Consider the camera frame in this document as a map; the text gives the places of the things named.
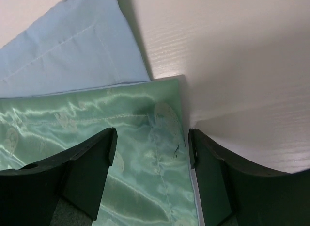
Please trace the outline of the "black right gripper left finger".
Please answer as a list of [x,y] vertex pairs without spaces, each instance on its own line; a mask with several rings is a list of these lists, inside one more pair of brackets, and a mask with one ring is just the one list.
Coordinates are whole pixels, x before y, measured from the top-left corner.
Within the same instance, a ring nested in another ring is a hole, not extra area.
[[3,226],[90,226],[97,219],[117,131],[86,141],[20,169],[0,173]]

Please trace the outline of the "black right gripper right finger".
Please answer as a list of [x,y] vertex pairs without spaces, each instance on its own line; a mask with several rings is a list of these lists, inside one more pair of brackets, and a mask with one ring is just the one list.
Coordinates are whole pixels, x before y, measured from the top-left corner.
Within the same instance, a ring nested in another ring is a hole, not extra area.
[[188,133],[204,222],[225,226],[307,226],[310,172],[274,170],[224,148],[199,129]]

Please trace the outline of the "green satin placemat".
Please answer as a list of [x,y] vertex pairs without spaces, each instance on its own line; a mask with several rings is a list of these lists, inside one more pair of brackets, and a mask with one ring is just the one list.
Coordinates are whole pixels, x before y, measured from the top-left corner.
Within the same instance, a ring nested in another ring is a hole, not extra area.
[[197,226],[177,79],[151,82],[117,0],[62,0],[0,50],[0,167],[118,133],[95,226]]

